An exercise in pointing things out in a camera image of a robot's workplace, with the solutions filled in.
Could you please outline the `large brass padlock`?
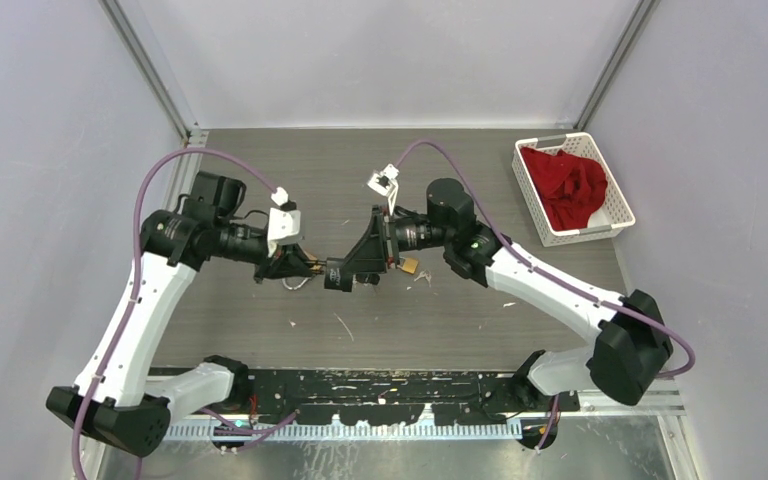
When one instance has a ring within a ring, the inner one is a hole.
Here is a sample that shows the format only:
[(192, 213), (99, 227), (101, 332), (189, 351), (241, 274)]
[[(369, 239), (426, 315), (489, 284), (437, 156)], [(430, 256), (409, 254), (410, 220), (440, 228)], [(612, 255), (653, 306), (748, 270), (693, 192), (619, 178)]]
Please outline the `large brass padlock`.
[(300, 277), (289, 277), (281, 279), (281, 285), (288, 291), (297, 291), (303, 288), (308, 282), (313, 280), (317, 275), (303, 275)]

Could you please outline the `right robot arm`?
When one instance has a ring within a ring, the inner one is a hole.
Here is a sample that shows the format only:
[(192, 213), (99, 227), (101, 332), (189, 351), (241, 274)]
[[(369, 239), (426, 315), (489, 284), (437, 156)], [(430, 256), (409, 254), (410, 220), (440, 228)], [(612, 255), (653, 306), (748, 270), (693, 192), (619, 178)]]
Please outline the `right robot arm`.
[(375, 206), (366, 231), (346, 257), (326, 261), (324, 285), (349, 292), (375, 284), (400, 253), (440, 247), (460, 277), (510, 294), (561, 321), (585, 341), (564, 352), (533, 352), (518, 368), (512, 392), (537, 411), (554, 395), (598, 389), (634, 406), (673, 353), (657, 303), (635, 290), (603, 290), (557, 270), (509, 237), (497, 236), (475, 214), (473, 198), (452, 178), (432, 181), (425, 213)]

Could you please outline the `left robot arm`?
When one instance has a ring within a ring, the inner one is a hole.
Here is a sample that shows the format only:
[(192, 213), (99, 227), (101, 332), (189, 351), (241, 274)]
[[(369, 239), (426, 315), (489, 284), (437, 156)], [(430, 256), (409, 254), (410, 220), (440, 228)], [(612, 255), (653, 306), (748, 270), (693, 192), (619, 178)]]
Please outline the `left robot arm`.
[(172, 313), (211, 258), (253, 265), (256, 282), (315, 275), (315, 260), (298, 244), (301, 213), (287, 192), (272, 194), (275, 205), (263, 227), (239, 222), (245, 192), (240, 180), (200, 172), (173, 210), (157, 210), (142, 222), (140, 257), (102, 342), (72, 385), (50, 391), (50, 412), (83, 436), (145, 458), (184, 417), (214, 404), (229, 413), (250, 405), (248, 366), (221, 355), (155, 387), (147, 384)]

